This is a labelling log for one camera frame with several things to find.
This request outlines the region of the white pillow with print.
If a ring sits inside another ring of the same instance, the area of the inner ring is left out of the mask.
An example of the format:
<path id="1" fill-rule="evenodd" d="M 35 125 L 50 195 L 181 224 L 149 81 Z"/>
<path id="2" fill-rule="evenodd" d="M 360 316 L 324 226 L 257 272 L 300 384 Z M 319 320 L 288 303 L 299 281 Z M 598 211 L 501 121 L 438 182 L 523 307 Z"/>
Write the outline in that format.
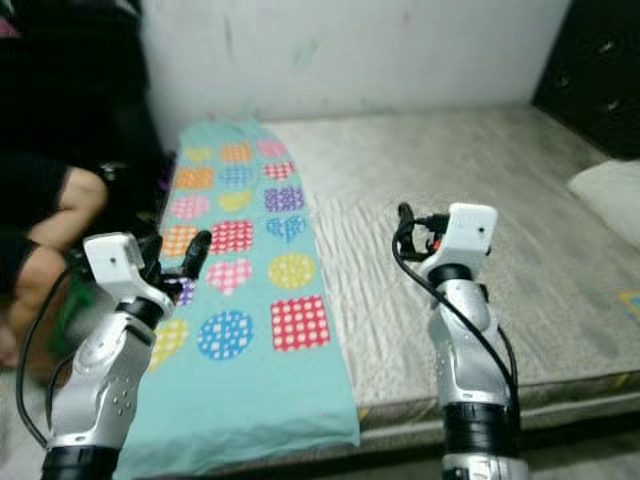
<path id="1" fill-rule="evenodd" d="M 568 189 L 640 250 L 640 160 L 604 161 L 573 175 Z"/>

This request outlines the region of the yellow blue children's book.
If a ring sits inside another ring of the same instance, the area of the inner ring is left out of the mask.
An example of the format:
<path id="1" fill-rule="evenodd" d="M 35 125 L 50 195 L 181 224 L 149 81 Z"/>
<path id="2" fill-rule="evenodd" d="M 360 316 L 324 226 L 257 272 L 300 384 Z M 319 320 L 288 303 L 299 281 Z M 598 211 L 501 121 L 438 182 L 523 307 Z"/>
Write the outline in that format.
<path id="1" fill-rule="evenodd" d="M 640 291 L 623 291 L 618 293 L 617 297 L 637 323 L 640 323 Z"/>

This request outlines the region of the white quilted mattress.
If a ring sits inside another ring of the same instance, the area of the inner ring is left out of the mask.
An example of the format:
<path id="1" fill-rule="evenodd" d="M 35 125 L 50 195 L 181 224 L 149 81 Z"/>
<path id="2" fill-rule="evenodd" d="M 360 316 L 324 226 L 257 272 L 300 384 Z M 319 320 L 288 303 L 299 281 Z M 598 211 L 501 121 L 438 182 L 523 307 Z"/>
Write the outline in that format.
<path id="1" fill-rule="evenodd" d="M 429 296 L 396 266 L 396 209 L 493 206 L 479 273 L 517 357 L 526 428 L 640 412 L 640 248 L 570 191 L 604 157 L 531 108 L 271 127 L 294 159 L 365 433 L 438 429 Z"/>

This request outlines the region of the seated person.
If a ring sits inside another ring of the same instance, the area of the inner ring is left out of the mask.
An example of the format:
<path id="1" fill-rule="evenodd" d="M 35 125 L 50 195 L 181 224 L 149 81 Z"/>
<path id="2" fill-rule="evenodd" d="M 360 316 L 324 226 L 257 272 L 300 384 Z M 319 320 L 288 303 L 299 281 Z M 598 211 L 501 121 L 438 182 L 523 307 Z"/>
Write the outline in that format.
<path id="1" fill-rule="evenodd" d="M 166 156 L 143 0 L 3 0 L 0 22 L 1 365 L 46 381 L 65 355 L 70 256 L 140 224 Z"/>

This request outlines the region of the teal blanket with dotted hearts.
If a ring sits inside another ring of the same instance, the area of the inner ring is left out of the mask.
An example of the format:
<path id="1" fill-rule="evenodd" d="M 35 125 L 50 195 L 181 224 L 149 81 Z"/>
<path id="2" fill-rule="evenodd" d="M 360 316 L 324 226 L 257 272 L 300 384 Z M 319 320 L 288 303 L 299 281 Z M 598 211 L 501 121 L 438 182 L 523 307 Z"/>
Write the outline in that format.
<path id="1" fill-rule="evenodd" d="M 200 230 L 212 242 L 157 325 L 116 480 L 358 443 L 307 206 L 300 169 L 260 124 L 201 122 L 180 133 L 160 264 L 180 265 Z"/>

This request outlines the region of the black tufted headboard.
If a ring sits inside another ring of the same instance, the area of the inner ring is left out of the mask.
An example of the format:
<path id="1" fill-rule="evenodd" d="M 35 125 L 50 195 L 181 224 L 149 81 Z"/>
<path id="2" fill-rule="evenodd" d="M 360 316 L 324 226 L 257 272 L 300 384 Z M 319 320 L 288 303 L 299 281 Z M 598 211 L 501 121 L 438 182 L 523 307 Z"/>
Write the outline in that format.
<path id="1" fill-rule="evenodd" d="M 604 154 L 640 160 L 640 0 L 572 0 L 532 105 Z"/>

